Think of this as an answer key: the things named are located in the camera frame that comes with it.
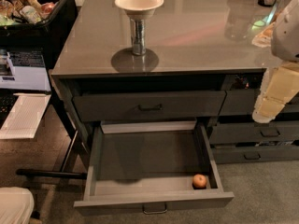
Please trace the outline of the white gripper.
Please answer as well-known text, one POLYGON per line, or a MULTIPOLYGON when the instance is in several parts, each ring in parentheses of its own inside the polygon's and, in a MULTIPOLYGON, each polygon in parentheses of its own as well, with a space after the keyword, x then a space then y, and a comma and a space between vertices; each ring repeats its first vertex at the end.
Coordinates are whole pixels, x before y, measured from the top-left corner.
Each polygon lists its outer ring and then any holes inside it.
POLYGON ((252 118, 258 123, 269 123, 299 92, 299 63, 283 62, 268 68, 264 75, 252 118))

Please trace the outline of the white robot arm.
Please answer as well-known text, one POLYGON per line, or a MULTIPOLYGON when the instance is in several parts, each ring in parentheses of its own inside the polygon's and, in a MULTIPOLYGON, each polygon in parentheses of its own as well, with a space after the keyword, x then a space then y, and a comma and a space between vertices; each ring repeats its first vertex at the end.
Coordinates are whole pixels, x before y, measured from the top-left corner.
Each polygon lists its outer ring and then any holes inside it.
POLYGON ((299 0, 291 0, 276 20, 257 34, 252 44, 270 47, 272 54, 282 61, 263 74, 260 94, 252 118, 258 123, 273 120, 299 92, 299 0))

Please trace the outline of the white robot base corner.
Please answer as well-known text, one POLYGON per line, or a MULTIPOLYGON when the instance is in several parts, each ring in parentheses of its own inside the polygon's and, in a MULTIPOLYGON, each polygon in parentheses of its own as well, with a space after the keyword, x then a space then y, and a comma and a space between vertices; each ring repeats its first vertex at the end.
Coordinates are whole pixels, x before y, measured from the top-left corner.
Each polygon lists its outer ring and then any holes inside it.
POLYGON ((29 224, 34 204, 29 189, 0 188, 0 224, 29 224))

